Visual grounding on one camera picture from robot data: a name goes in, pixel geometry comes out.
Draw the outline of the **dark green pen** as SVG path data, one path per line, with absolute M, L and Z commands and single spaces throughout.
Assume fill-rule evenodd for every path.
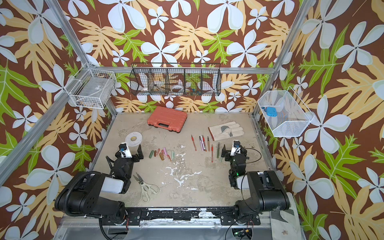
M 217 143 L 217 159 L 220 157 L 220 143 Z

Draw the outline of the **red brown pen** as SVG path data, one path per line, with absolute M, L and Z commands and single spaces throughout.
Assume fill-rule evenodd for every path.
M 214 146 L 211 144 L 211 163 L 214 162 Z

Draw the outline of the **tan brown pen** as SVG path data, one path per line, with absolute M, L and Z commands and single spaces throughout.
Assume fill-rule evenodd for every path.
M 211 151 L 211 145 L 210 145 L 210 138 L 209 138 L 209 136 L 207 136 L 207 150 L 208 150 L 208 152 Z

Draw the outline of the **tan pen cap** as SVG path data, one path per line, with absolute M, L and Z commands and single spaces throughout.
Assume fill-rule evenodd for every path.
M 163 153 L 159 153 L 159 155 L 160 155 L 161 160 L 164 161 L 165 160 L 164 154 Z

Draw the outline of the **pink marker pen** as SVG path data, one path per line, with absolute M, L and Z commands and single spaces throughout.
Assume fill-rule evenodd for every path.
M 199 136 L 199 143 L 200 143 L 200 146 L 201 146 L 201 150 L 204 152 L 204 146 L 203 146 L 203 142 L 202 142 L 202 137 Z

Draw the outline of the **red gel pen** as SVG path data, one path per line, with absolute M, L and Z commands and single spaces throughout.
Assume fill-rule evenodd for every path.
M 196 143 L 195 143 L 193 135 L 191 135 L 191 139 L 192 139 L 192 142 L 193 142 L 194 149 L 195 149 L 195 151 L 197 151 L 197 147 L 196 147 Z

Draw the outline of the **brown white marker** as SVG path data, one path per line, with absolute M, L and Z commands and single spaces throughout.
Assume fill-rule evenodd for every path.
M 202 151 L 206 151 L 206 146 L 205 146 L 205 143 L 204 143 L 204 137 L 202 135 L 200 135 L 199 138 L 200 138 L 200 143 L 201 143 Z

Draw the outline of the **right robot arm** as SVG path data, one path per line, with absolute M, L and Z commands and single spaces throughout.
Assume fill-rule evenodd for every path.
M 239 141 L 232 148 L 222 148 L 221 157 L 230 163 L 229 181 L 232 188 L 250 191 L 250 197 L 244 196 L 234 205 L 234 219 L 239 224 L 249 221 L 259 224 L 259 214 L 288 210 L 291 206 L 287 192 L 274 171 L 246 171 L 248 149 Z

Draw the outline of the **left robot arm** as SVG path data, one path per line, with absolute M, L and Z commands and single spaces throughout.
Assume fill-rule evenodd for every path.
M 93 217 L 114 224 L 126 220 L 125 204 L 100 196 L 101 192 L 125 194 L 130 185 L 134 163 L 144 158 L 141 145 L 131 154 L 127 143 L 121 143 L 115 153 L 116 160 L 106 157 L 110 173 L 80 172 L 70 180 L 55 199 L 55 209 L 70 217 Z

